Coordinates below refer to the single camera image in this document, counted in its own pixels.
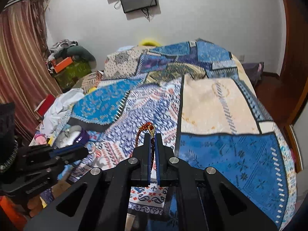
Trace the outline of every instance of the blue patterned quilt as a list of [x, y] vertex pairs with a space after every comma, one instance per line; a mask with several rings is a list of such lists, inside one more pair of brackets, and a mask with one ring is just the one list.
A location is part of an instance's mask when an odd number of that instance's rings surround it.
[[[178, 157], [218, 169], [282, 229], [295, 208], [294, 162], [277, 125], [240, 79], [238, 60], [201, 39], [138, 51], [108, 58], [108, 77], [58, 125], [55, 137], [76, 124], [90, 135], [90, 154], [70, 180], [129, 157], [137, 128], [150, 121]], [[139, 230], [178, 230], [176, 208], [174, 189], [157, 185], [155, 169], [149, 187], [131, 189], [128, 212], [148, 218]]]

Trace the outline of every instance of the striped curtain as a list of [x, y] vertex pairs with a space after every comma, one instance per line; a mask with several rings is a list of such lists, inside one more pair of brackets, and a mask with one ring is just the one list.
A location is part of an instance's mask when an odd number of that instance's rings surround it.
[[31, 140], [38, 125], [33, 113], [48, 95], [61, 89], [45, 66], [44, 0], [23, 0], [0, 14], [0, 103], [14, 102], [16, 130]]

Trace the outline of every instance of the bed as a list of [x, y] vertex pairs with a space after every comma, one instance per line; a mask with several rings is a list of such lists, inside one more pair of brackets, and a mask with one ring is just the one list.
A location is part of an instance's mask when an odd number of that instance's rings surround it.
[[[81, 84], [86, 92], [97, 90], [70, 107], [53, 136], [71, 125], [90, 135], [89, 155], [70, 181], [129, 157], [138, 127], [149, 121], [176, 156], [218, 169], [278, 229], [292, 218], [296, 173], [290, 149], [232, 53], [202, 39], [137, 46], [109, 55], [99, 79], [90, 74]], [[150, 186], [131, 189], [131, 223], [139, 221], [137, 230], [178, 230], [175, 190], [157, 185], [153, 167]]]

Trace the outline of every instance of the red box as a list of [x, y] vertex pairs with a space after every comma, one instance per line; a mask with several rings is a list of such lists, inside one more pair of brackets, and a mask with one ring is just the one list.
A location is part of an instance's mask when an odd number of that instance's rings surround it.
[[52, 94], [48, 95], [44, 100], [41, 101], [41, 103], [37, 106], [34, 112], [37, 113], [40, 117], [42, 117], [53, 104], [55, 99], [56, 98]]

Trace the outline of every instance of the yellow object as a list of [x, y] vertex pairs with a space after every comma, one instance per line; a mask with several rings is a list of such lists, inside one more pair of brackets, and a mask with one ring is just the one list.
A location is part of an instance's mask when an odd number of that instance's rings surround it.
[[51, 136], [47, 144], [51, 146], [53, 144], [53, 140], [54, 140], [54, 137]]
[[41, 199], [41, 202], [42, 202], [43, 208], [47, 207], [47, 204], [46, 204], [46, 202], [42, 199], [42, 197], [40, 197], [40, 199]]
[[96, 87], [92, 87], [92, 88], [90, 88], [90, 89], [89, 89], [89, 91], [88, 91], [88, 93], [87, 93], [87, 95], [88, 95], [88, 94], [90, 94], [90, 93], [92, 93], [92, 92], [93, 92], [93, 91], [95, 91], [95, 90], [97, 90], [97, 88], [96, 88]]
[[144, 39], [141, 42], [139, 42], [138, 45], [141, 45], [141, 46], [153, 46], [153, 47], [161, 46], [160, 43], [158, 43], [157, 41], [152, 40], [152, 39]]

